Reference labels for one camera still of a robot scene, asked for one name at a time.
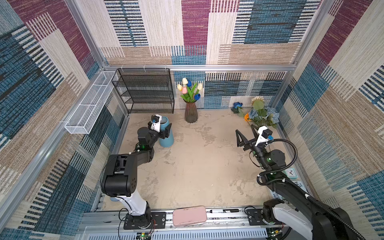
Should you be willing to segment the teal ceramic vase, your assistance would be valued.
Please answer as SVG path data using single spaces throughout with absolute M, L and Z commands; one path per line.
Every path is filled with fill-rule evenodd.
M 172 123 L 170 122 L 168 117 L 162 116 L 160 130 L 161 133 L 165 134 L 164 139 L 159 139 L 160 145 L 164 148 L 171 147 L 174 143 L 174 136 L 172 132 Z

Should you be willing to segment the dusty blue rose bunch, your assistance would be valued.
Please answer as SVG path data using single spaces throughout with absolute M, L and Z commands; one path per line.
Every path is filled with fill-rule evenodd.
M 248 113 L 248 122 L 251 125 L 255 125 L 257 128 L 266 126 L 277 128 L 280 114 L 276 111 L 275 108 L 266 107 L 260 110 L 255 110 L 251 108 Z

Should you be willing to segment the dark blue artificial rose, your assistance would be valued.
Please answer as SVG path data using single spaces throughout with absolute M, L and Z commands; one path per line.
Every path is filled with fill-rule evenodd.
M 231 111 L 234 114 L 237 114 L 241 118 L 245 116 L 245 114 L 243 113 L 243 104 L 240 102 L 234 103 L 233 106 L 231 107 Z

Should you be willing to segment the red glass vase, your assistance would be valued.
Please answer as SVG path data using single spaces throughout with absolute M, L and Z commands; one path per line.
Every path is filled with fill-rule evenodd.
M 198 110 L 196 107 L 196 103 L 188 103 L 186 102 L 185 108 L 185 121 L 188 123 L 195 123 L 198 120 Z

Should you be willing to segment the cream artificial sunflower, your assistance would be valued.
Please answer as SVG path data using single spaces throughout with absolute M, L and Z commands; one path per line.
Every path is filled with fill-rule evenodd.
M 265 101 L 262 96 L 252 98 L 252 106 L 255 111 L 260 111 L 265 108 Z

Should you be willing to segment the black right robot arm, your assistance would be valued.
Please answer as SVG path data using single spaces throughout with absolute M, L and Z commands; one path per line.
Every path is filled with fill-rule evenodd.
M 298 158 L 297 147 L 289 140 L 274 139 L 272 131 L 266 126 L 252 127 L 254 138 L 248 140 L 236 130 L 237 146 L 250 151 L 256 157 L 257 166 L 263 171 L 257 176 L 257 183 L 284 197 L 294 206 L 292 209 L 280 199 L 264 203 L 263 215 L 266 223 L 281 222 L 307 240 L 362 240 L 363 235 L 353 226 L 346 211 L 332 208 L 315 199 L 295 184 L 286 174 Z M 286 164 L 285 154 L 280 150 L 268 152 L 266 146 L 284 142 L 294 151 L 294 157 Z

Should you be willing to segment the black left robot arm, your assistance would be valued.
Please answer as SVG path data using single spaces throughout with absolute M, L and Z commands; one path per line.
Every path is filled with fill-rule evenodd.
M 124 230 L 164 229 L 166 213 L 152 213 L 150 204 L 145 201 L 139 191 L 138 166 L 149 163 L 154 158 L 154 144 L 159 138 L 170 136 L 171 125 L 159 132 L 150 128 L 138 129 L 138 144 L 133 152 L 122 155 L 111 155 L 106 163 L 101 180 L 102 192 L 118 199 L 128 213 L 122 217 Z

